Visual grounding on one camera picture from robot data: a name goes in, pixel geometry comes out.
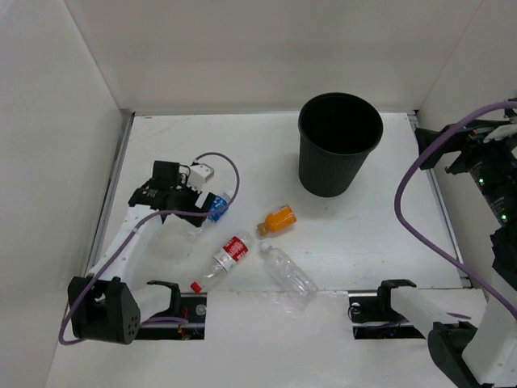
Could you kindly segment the blue label plastic bottle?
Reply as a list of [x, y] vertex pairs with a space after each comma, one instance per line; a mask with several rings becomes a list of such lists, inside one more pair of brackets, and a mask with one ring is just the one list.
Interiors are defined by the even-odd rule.
[[214, 214], [208, 216], [199, 228], [195, 228], [194, 230], [187, 233], [186, 237], [188, 242], [195, 243], [203, 234], [205, 234], [208, 230], [213, 228], [216, 223], [218, 223], [218, 221], [225, 215], [233, 194], [233, 190], [227, 190], [215, 197], [211, 208], [209, 209], [209, 212]]

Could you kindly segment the black ribbed plastic bin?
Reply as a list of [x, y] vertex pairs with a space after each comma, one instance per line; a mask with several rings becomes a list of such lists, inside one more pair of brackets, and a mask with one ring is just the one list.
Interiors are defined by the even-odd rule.
[[343, 194], [379, 145], [384, 125], [367, 101], [343, 92], [313, 97], [298, 116], [298, 175], [315, 196]]

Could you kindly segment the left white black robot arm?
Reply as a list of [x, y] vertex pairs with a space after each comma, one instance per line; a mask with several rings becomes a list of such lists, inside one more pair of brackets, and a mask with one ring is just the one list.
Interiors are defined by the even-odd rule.
[[98, 340], [130, 344], [146, 323], [175, 322], [181, 313], [181, 294], [175, 283], [150, 280], [130, 288], [138, 264], [152, 237], [171, 214], [199, 227], [215, 198], [203, 186], [214, 176], [212, 167], [194, 161], [156, 161], [150, 179], [128, 201], [124, 221], [109, 248], [85, 276], [68, 286], [69, 313], [76, 341]]

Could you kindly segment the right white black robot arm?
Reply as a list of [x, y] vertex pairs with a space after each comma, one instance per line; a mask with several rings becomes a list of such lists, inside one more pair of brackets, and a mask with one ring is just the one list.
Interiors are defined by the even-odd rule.
[[516, 385], [516, 121], [475, 120], [461, 129], [417, 129], [416, 167], [449, 153], [447, 173], [469, 174], [498, 228], [491, 234], [491, 274], [483, 279], [450, 259], [481, 289], [433, 294], [410, 280], [384, 280], [374, 307], [387, 323], [409, 323], [426, 340], [436, 368], [456, 387]]

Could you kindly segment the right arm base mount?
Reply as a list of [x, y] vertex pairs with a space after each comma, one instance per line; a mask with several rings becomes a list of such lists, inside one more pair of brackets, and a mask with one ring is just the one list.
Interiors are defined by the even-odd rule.
[[381, 309], [376, 290], [350, 291], [348, 303], [355, 340], [424, 339], [405, 317]]

